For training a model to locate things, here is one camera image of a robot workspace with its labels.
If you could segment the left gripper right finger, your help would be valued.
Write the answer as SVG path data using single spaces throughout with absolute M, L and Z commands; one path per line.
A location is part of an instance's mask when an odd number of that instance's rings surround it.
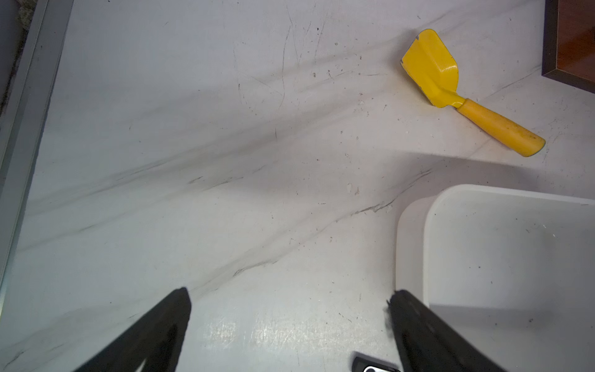
M 409 291 L 395 291 L 388 310 L 404 371 L 503 370 Z

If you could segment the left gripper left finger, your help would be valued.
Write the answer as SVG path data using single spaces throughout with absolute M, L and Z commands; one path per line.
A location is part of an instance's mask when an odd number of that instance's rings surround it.
M 187 288 L 172 291 L 77 370 L 176 370 L 191 312 Z

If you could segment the black swivel usb drive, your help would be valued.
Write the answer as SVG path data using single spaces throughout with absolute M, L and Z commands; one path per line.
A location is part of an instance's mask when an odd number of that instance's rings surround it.
M 367 356 L 355 356 L 351 372 L 399 372 L 399 370 Z

